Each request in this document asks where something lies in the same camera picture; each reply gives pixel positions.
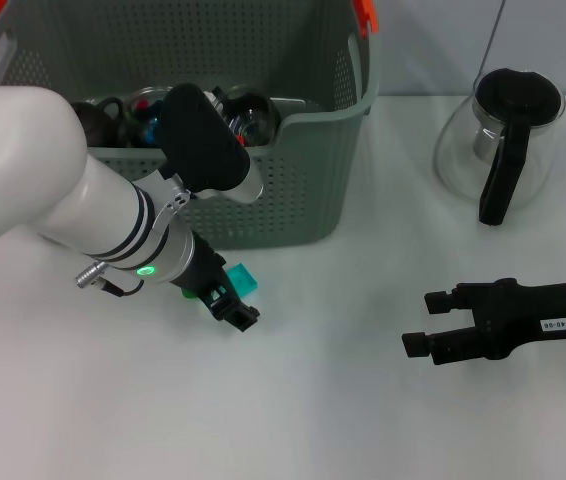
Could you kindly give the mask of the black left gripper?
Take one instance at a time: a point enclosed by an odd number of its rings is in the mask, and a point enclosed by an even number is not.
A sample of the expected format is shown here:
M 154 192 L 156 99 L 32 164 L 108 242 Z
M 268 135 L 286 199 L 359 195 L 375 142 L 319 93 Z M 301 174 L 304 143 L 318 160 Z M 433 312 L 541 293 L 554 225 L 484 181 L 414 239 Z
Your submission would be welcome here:
M 194 251 L 185 271 L 170 283 L 187 295 L 201 298 L 212 316 L 225 321 L 241 332 L 254 325 L 260 312 L 242 302 L 234 291 L 225 269 L 225 258 L 216 253 L 198 234 L 193 235 Z

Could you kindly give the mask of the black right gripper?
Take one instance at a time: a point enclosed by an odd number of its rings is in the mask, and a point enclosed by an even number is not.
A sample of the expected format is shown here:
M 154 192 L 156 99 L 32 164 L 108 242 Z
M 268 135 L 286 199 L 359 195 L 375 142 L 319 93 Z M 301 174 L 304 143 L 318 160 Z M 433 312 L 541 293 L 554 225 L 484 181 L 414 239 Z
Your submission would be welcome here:
M 566 339 L 566 283 L 522 286 L 514 279 L 463 283 L 424 295 L 430 315 L 469 310 L 473 328 L 401 336 L 409 358 L 435 365 L 485 358 L 501 360 L 522 345 Z

